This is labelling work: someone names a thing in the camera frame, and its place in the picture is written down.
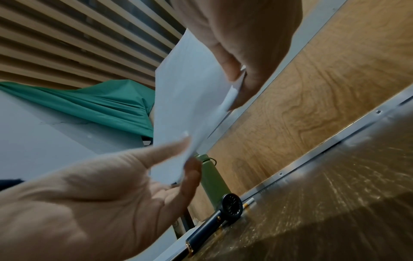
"green bottle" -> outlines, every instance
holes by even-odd
[[[195,157],[202,161],[201,185],[210,199],[212,206],[216,208],[225,194],[231,193],[224,179],[216,169],[216,160],[208,155],[196,154]]]

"black device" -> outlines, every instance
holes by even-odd
[[[238,220],[243,211],[242,201],[233,193],[226,194],[222,197],[217,209],[218,210],[186,240],[186,249],[175,256],[172,259],[173,261],[180,261],[187,256],[193,256],[225,221],[233,223]]]

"paper sheet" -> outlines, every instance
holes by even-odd
[[[154,180],[179,182],[183,166],[224,119],[238,94],[244,73],[229,82],[209,49],[186,30],[155,72],[154,146],[177,141],[185,133],[190,147],[151,170]]]

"metal edge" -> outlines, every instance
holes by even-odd
[[[245,201],[252,197],[253,195],[257,194],[261,190],[265,189],[272,183],[278,181],[279,179],[285,177],[286,175],[290,174],[306,162],[310,161],[311,159],[315,158],[317,155],[321,154],[322,152],[326,151],[327,149],[331,148],[335,144],[339,143],[343,139],[351,136],[358,130],[360,130],[363,127],[366,127],[367,125],[370,125],[374,122],[377,122],[378,120],[382,119],[386,114],[388,114],[391,110],[395,109],[397,106],[399,106],[401,103],[404,101],[408,100],[409,98],[413,97],[413,84],[410,85],[409,87],[405,88],[395,96],[391,97],[389,100],[385,101],[381,105],[377,106],[373,110],[371,110],[369,113],[365,114],[362,116],[360,119],[356,120],[352,124],[348,125],[344,129],[342,129],[340,132],[332,136],[331,138],[327,139],[311,151],[307,152],[304,154],[302,157],[299,159],[295,160],[292,162],[290,165],[287,167],[281,169],[279,172],[275,173],[268,179],[264,180],[262,183],[259,185],[255,186],[252,188],[250,191],[246,192],[244,195],[242,195],[240,198],[242,201]]]
[[[201,144],[197,152],[207,153],[212,146],[224,135],[232,124],[244,113],[248,107],[265,91],[271,82],[284,70],[294,57],[307,45],[307,43],[319,32],[319,30],[330,20],[337,10],[347,0],[321,0],[314,10],[304,19],[301,26],[291,41],[290,51],[280,63],[275,72],[265,82],[260,91],[253,96],[244,106],[234,110],[214,130],[214,132]]]

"green tarp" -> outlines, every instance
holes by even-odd
[[[0,82],[0,90],[85,120],[153,138],[148,115],[155,91],[132,80],[110,80],[77,90]]]

